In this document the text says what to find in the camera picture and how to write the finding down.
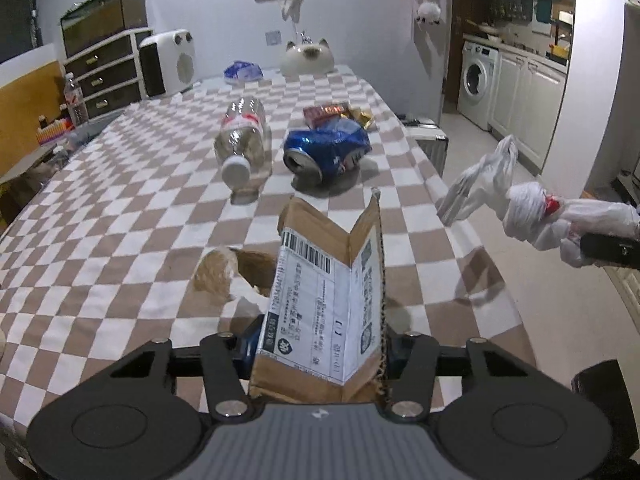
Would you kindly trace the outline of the white washing machine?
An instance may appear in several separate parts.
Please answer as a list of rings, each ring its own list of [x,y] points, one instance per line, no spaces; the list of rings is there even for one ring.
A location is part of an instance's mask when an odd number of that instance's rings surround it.
[[[470,40],[463,44],[458,112],[484,131],[489,129],[499,58],[495,48]]]

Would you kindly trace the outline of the red cigarette pack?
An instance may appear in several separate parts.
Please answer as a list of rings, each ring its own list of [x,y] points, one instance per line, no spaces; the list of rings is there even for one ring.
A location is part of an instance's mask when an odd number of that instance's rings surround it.
[[[347,102],[337,102],[307,106],[303,109],[303,115],[306,125],[311,129],[315,129],[331,118],[344,115],[348,111]]]

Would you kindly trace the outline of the glass fish tank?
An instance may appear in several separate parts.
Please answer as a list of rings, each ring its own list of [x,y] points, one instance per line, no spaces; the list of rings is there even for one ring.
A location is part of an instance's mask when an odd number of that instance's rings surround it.
[[[148,26],[145,0],[88,0],[60,19],[68,58],[128,29]]]

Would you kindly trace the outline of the crushed blue soda can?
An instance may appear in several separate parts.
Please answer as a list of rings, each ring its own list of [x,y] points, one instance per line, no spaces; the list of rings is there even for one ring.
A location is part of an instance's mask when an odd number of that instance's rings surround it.
[[[290,130],[283,162],[296,177],[324,183],[358,168],[371,150],[369,133],[359,122],[333,117],[317,128]]]

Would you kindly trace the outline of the silver ribbed suitcase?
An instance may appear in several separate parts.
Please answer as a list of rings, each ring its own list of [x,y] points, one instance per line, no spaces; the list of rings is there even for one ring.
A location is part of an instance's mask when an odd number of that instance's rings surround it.
[[[431,161],[437,173],[442,176],[446,166],[449,139],[446,133],[436,125],[433,119],[399,115],[408,135],[416,140],[426,157]]]

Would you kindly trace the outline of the white cat-shaped ornament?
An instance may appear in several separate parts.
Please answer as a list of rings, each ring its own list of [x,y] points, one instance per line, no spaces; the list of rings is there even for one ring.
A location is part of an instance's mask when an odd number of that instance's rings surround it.
[[[334,68],[334,56],[324,38],[315,44],[289,41],[280,62],[280,73],[285,77],[325,75],[333,72]]]

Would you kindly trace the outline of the upright water bottle red label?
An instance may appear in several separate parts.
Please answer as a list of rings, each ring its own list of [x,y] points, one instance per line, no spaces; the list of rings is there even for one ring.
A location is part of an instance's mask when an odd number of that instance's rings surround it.
[[[64,96],[70,118],[75,127],[79,127],[89,120],[88,108],[86,107],[84,95],[75,80],[73,73],[64,76],[65,87]]]

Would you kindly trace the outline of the clear plastic water bottle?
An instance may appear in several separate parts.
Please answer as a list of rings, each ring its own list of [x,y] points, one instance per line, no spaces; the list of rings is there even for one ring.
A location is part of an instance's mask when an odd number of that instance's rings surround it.
[[[241,96],[221,119],[214,141],[221,177],[231,191],[246,188],[266,163],[266,113],[262,101]]]

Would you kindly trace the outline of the white drawer cabinet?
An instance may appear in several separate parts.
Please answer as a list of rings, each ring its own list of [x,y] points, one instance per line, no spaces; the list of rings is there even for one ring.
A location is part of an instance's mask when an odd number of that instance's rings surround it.
[[[63,61],[81,88],[90,119],[122,110],[146,98],[139,44],[149,27],[124,30]]]

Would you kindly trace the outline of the brown cardboard shipping box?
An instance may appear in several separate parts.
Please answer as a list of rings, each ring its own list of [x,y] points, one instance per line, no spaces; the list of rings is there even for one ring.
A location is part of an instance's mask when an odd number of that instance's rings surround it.
[[[385,272],[380,192],[345,231],[298,197],[279,253],[223,247],[192,284],[217,307],[265,309],[248,393],[288,403],[367,403],[384,389]]]

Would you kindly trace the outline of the white kitchen cabinets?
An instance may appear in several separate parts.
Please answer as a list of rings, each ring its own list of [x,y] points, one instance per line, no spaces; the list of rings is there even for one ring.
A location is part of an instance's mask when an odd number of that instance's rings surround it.
[[[524,165],[544,169],[564,96],[567,67],[522,50],[501,47],[488,125],[513,136]]]

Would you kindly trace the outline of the white plush wall toy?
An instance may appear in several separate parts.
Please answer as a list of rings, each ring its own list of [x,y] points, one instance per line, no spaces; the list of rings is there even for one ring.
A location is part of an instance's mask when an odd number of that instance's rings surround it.
[[[442,19],[442,8],[437,2],[425,0],[416,9],[416,22],[420,25],[439,24]]]

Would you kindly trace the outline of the white plastic bag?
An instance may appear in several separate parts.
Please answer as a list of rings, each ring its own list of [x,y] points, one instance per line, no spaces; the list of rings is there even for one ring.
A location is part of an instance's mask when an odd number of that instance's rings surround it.
[[[573,268],[605,266],[580,251],[585,234],[639,241],[639,213],[633,206],[592,198],[570,200],[552,194],[537,181],[515,185],[517,161],[515,139],[506,136],[495,151],[465,169],[438,205],[442,224],[451,226],[486,206],[501,221],[506,236],[540,252],[559,249],[561,260]]]

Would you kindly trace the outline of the gold foil wrapper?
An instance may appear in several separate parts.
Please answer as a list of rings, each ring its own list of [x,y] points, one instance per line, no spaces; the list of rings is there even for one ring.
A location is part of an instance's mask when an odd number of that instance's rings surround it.
[[[370,112],[363,110],[360,107],[349,107],[347,111],[348,117],[367,131],[372,131],[374,128],[374,117]]]

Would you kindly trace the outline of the checkered tablecloth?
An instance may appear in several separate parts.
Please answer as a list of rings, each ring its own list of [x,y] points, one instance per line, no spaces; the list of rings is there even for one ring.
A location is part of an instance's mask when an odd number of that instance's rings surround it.
[[[461,346],[481,336],[525,362],[534,352],[503,278],[468,222],[442,225],[446,186],[365,80],[276,78],[247,93],[266,109],[274,144],[303,110],[342,101],[374,119],[371,153],[344,192],[311,203],[350,230],[381,194],[388,318]],[[43,405],[155,337],[192,346],[238,330],[252,304],[210,304],[191,283],[210,250],[276,252],[278,218],[294,194],[276,159],[254,202],[237,205],[213,142],[233,89],[128,107],[34,197],[1,240],[1,434],[23,440]]]

